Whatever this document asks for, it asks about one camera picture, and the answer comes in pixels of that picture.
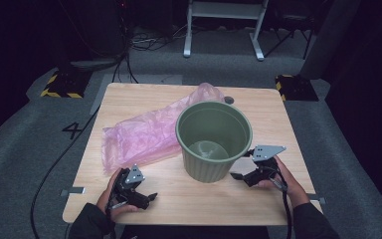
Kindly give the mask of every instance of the person's hand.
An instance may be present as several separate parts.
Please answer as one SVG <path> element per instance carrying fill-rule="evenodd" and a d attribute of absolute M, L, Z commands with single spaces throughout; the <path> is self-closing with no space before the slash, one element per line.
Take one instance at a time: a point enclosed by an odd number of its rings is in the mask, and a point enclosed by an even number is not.
<path fill-rule="evenodd" d="M 289 196 L 292 207 L 295 208 L 303 203 L 309 202 L 309 198 L 306 195 L 305 190 L 303 190 L 302 186 L 296 181 L 281 159 L 276 155 L 275 159 L 278 163 L 279 170 L 287 183 L 287 195 Z M 281 177 L 278 175 L 275 176 L 275 180 L 282 183 Z M 258 183 L 258 186 L 261 188 L 278 188 L 270 180 L 261 180 Z"/>
<path fill-rule="evenodd" d="M 105 210 L 106 210 L 106 205 L 107 205 L 107 202 L 109 200 L 109 197 L 110 197 L 110 191 L 113 187 L 113 184 L 114 184 L 114 181 L 116 180 L 116 177 L 117 175 L 119 174 L 120 172 L 120 169 L 118 169 L 114 174 L 113 176 L 110 178 L 110 181 L 109 183 L 107 184 L 107 188 L 106 190 L 101 194 L 100 198 L 98 199 L 97 201 L 97 204 L 96 206 L 98 207 L 98 209 L 100 209 L 104 214 L 106 214 Z M 114 221 L 114 219 L 121 213 L 123 212 L 133 212 L 133 211 L 137 211 L 138 208 L 136 206 L 133 206 L 133 205 L 128 205 L 128 204 L 125 204 L 121 207 L 118 207 L 116 209 L 113 209 L 110 211 L 110 216 L 111 216 L 111 220 Z"/>

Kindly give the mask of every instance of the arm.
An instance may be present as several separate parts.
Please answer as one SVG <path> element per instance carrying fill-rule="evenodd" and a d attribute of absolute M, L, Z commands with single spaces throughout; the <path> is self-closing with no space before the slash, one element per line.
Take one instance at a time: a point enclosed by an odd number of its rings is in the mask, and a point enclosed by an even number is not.
<path fill-rule="evenodd" d="M 106 205 L 110 197 L 114 181 L 120 169 L 113 174 L 107 184 L 106 190 L 101 194 L 96 205 L 86 204 L 80 215 L 74 221 L 70 230 L 70 238 L 103 238 L 114 228 L 114 219 L 123 212 L 137 211 L 138 208 L 132 205 L 124 205 L 110 211 L 111 218 L 108 219 L 105 213 Z"/>
<path fill-rule="evenodd" d="M 282 161 L 275 156 L 278 167 L 287 183 L 287 196 L 293 208 L 293 230 L 296 238 L 339 238 L 324 215 L 309 201 L 302 186 L 296 181 Z M 259 187 L 276 187 L 271 181 L 262 180 Z"/>

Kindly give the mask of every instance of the black sleeve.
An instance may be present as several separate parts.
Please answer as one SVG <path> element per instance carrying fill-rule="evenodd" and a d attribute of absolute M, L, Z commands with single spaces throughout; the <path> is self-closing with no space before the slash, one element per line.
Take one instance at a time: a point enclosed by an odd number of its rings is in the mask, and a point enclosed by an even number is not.
<path fill-rule="evenodd" d="M 293 231 L 296 239 L 339 238 L 325 216 L 311 203 L 293 209 Z"/>
<path fill-rule="evenodd" d="M 71 227 L 70 238 L 103 238 L 113 228 L 114 223 L 97 206 L 87 203 Z"/>

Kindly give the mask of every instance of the green bucket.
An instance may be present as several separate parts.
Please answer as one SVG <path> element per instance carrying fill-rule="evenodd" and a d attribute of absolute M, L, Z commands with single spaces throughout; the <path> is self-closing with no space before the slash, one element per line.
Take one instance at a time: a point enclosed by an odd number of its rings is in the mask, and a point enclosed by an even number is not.
<path fill-rule="evenodd" d="M 185 170 L 200 182 L 216 182 L 247 153 L 253 131 L 235 107 L 202 102 L 185 109 L 176 122 Z"/>

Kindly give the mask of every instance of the black cable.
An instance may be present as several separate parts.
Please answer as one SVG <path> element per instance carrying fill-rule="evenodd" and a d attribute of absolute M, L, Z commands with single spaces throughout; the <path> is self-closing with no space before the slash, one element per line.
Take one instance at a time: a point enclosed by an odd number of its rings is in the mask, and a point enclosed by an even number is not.
<path fill-rule="evenodd" d="M 280 170 L 276 170 L 276 169 L 274 169 L 272 167 L 268 167 L 268 166 L 263 166 L 262 170 L 265 170 L 265 169 L 268 169 L 272 172 L 269 175 L 269 178 L 273 179 L 271 176 L 274 176 L 275 173 L 277 173 L 278 176 L 281 178 L 283 185 L 282 185 L 282 188 L 280 188 L 280 190 L 282 192 L 282 199 L 284 200 L 284 206 L 285 206 L 285 211 L 286 211 L 286 220 L 287 220 L 287 237 L 286 237 L 286 239 L 290 239 L 290 237 L 292 236 L 292 219 L 290 216 L 289 205 L 287 204 L 287 182 L 285 181 L 285 178 L 282 175 Z"/>
<path fill-rule="evenodd" d="M 121 61 L 119 61 L 117 63 L 116 68 L 115 68 L 115 70 L 113 72 L 112 82 L 114 82 L 114 78 L 116 76 L 116 71 L 119 69 L 120 63 L 121 63 Z M 35 225 L 34 208 L 35 208 L 35 205 L 36 205 L 36 200 L 37 200 L 37 197 L 39 195 L 39 192 L 42 189 L 43 184 L 45 183 L 46 179 L 48 178 L 49 174 L 52 172 L 54 167 L 64 157 L 64 155 L 68 152 L 68 150 L 74 145 L 74 143 L 77 141 L 77 139 L 79 139 L 79 137 L 83 134 L 83 132 L 89 126 L 89 124 L 92 121 L 92 119 L 97 115 L 97 112 L 98 112 L 99 109 L 100 109 L 100 106 L 95 110 L 93 115 L 89 118 L 89 120 L 86 122 L 86 125 L 79 132 L 79 134 L 73 139 L 73 141 L 68 145 L 68 147 L 61 153 L 61 155 L 57 158 L 57 160 L 52 164 L 52 166 L 47 171 L 46 175 L 43 177 L 43 179 L 42 179 L 42 181 L 41 181 L 41 183 L 40 183 L 40 185 L 39 185 L 39 187 L 38 187 L 38 189 L 37 189 L 37 191 L 36 191 L 36 193 L 35 193 L 35 195 L 33 197 L 32 205 L 30 207 L 30 224 L 31 224 L 31 227 L 32 227 L 32 230 L 33 230 L 33 233 L 34 233 L 34 236 L 35 236 L 36 239 L 39 239 L 40 237 L 39 237 L 39 234 L 37 232 L 36 225 Z M 68 233 L 69 226 L 70 226 L 70 224 L 68 224 L 68 226 L 67 226 L 67 229 L 66 229 L 66 232 L 65 232 L 66 236 L 67 236 L 67 233 Z"/>
<path fill-rule="evenodd" d="M 287 182 L 285 181 L 284 177 L 282 176 L 282 173 L 280 171 L 277 171 L 277 174 L 281 178 L 283 189 L 282 189 L 282 199 L 284 200 L 284 206 L 286 211 L 286 219 L 287 219 L 287 239 L 290 239 L 292 236 L 292 218 L 290 216 L 290 209 L 289 205 L 287 204 Z"/>
<path fill-rule="evenodd" d="M 129 75 L 134 79 L 134 81 L 139 84 L 138 80 L 135 78 L 134 74 L 132 73 L 132 70 L 131 70 L 131 65 L 129 64 L 129 54 L 126 54 L 125 56 L 125 60 L 126 60 L 126 67 L 128 69 L 128 72 L 129 72 Z"/>

